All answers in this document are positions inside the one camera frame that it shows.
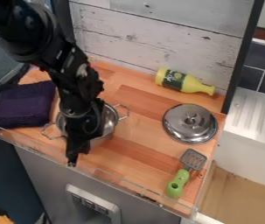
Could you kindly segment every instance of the spatula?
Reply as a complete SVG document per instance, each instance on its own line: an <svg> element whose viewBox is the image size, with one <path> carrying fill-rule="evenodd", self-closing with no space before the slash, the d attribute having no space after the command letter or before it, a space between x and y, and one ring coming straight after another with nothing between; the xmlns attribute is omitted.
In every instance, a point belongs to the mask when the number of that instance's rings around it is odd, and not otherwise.
<svg viewBox="0 0 265 224"><path fill-rule="evenodd" d="M190 169L200 171L203 168L206 162L206 156L193 149L188 149L179 161L184 165L183 169L179 170L175 178L166 186L167 196L173 199L181 196L183 187L189 180Z"/></svg>

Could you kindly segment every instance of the white dish rack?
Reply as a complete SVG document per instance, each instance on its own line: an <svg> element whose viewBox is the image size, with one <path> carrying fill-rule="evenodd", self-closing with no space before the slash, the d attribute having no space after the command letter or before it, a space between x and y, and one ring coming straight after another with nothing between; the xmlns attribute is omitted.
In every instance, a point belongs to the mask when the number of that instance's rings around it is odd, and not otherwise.
<svg viewBox="0 0 265 224"><path fill-rule="evenodd" d="M228 172L265 185L265 94L237 88L214 157Z"/></svg>

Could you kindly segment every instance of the wooden countertop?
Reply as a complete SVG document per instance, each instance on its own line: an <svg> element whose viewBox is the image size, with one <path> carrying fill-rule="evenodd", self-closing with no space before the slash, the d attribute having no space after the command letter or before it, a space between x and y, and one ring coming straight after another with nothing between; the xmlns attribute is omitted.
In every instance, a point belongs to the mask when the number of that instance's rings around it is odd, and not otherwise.
<svg viewBox="0 0 265 224"><path fill-rule="evenodd" d="M220 113L224 96L183 94L159 87L154 83L154 77L149 75L104 62L97 61L93 65L105 82L101 98L112 105L121 103L129 106L130 117L118 123L112 140L92 149L87 156L79 156L77 171L161 204L176 214L190 216L225 121L225 116ZM48 79L47 73L32 70L21 83ZM57 100L56 97L52 104L52 121L59 112ZM195 103L212 111L220 126L219 133L212 141L190 146L175 142L165 134L161 124L164 112L180 103ZM40 131L41 128L0 130L0 138L24 148L29 147L65 165L65 140L48 140ZM55 125L50 132L52 135L59 134ZM192 172L179 199L168 199L164 195L164 188L182 167L178 159L188 148L203 153L208 161L200 173Z"/></svg>

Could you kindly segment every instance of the purple sponge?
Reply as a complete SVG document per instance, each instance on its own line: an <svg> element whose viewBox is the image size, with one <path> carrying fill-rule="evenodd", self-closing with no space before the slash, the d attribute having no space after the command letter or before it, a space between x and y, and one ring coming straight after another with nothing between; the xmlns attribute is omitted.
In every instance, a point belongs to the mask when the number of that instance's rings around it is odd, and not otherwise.
<svg viewBox="0 0 265 224"><path fill-rule="evenodd" d="M49 122L55 85L52 81L16 86L0 93L0 127L38 127Z"/></svg>

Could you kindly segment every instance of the spatula head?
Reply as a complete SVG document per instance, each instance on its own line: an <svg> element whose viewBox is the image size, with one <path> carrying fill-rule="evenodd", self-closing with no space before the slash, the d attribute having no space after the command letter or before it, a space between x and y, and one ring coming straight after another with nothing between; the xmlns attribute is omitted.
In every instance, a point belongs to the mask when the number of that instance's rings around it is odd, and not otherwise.
<svg viewBox="0 0 265 224"><path fill-rule="evenodd" d="M188 149L179 160L186 170L193 169L195 171L200 171L207 158L193 149Z"/></svg>

